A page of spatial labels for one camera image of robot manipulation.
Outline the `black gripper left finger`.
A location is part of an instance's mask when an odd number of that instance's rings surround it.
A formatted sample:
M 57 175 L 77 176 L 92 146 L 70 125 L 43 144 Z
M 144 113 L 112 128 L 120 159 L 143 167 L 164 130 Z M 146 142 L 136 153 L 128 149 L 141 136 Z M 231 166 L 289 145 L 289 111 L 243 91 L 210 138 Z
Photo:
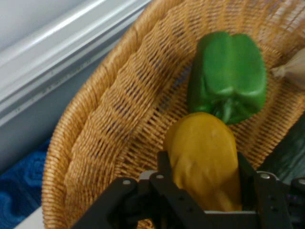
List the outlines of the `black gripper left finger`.
M 147 179 L 115 179 L 73 225 L 74 229 L 135 229 L 150 219 L 156 229 L 203 229 L 206 215 L 171 178 L 168 156 Z

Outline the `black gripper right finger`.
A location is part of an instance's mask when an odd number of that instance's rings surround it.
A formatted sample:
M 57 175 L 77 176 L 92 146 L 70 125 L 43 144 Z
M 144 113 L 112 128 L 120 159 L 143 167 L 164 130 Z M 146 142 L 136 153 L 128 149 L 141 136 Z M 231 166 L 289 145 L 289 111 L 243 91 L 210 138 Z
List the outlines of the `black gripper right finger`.
M 262 229 L 303 229 L 305 227 L 305 178 L 285 184 L 273 173 L 255 171 L 238 152 L 244 210 L 255 210 Z

